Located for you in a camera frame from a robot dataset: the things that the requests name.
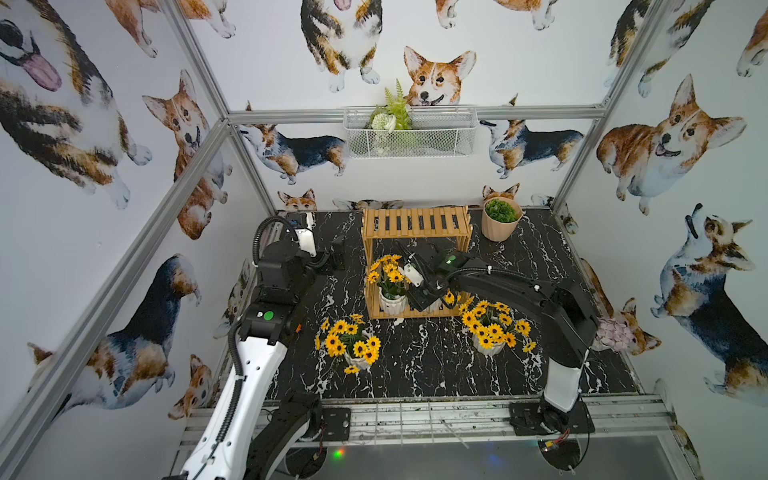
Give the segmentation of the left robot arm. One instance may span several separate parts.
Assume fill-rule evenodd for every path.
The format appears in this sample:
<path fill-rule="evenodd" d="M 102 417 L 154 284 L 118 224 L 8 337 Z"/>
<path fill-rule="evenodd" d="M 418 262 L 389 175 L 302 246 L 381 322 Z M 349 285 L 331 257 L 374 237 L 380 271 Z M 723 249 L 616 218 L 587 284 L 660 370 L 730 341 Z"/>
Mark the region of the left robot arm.
<path fill-rule="evenodd" d="M 257 422 L 273 378 L 305 316 L 302 297 L 317 275 L 343 266 L 341 254 L 317 250 L 311 213 L 295 223 L 271 216 L 257 228 L 252 259 L 257 284 L 251 303 L 227 335 L 232 361 L 202 438 L 178 473 L 180 479 L 269 479 L 313 476 L 329 441 L 350 437 L 351 411 L 326 408 L 317 394 L 292 391 Z"/>

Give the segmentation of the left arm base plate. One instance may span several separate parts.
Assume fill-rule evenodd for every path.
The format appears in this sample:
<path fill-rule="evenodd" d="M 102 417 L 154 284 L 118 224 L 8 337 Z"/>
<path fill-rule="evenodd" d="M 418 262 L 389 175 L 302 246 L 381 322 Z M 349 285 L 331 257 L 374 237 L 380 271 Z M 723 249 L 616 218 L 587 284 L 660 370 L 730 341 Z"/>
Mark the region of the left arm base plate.
<path fill-rule="evenodd" d="M 310 413 L 308 428 L 300 442 L 346 441 L 351 430 L 350 408 L 323 407 Z"/>

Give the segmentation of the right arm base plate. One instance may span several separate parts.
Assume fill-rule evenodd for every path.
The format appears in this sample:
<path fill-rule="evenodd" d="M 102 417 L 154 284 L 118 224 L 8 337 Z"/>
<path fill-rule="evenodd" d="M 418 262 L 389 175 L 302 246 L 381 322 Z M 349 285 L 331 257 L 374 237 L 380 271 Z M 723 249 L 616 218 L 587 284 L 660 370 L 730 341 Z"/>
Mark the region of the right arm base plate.
<path fill-rule="evenodd" d="M 571 434 L 595 432 L 587 406 L 581 399 L 567 413 L 544 401 L 512 402 L 508 411 L 509 424 L 519 436 L 565 434 L 567 431 Z"/>

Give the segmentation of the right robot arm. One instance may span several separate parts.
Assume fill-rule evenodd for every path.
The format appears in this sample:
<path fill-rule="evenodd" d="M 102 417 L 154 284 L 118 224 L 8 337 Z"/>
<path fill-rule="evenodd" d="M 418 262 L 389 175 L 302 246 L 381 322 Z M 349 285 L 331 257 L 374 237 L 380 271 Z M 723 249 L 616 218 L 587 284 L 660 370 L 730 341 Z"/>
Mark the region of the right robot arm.
<path fill-rule="evenodd" d="M 397 242 L 422 282 L 415 299 L 420 310 L 449 290 L 499 300 L 539 328 L 547 354 L 547 372 L 536 401 L 509 404 L 510 425 L 518 435 L 595 432 L 582 400 L 580 379 L 596 338 L 597 310 L 584 289 L 571 279 L 539 281 L 499 268 L 465 253 L 441 251 L 437 264 Z"/>

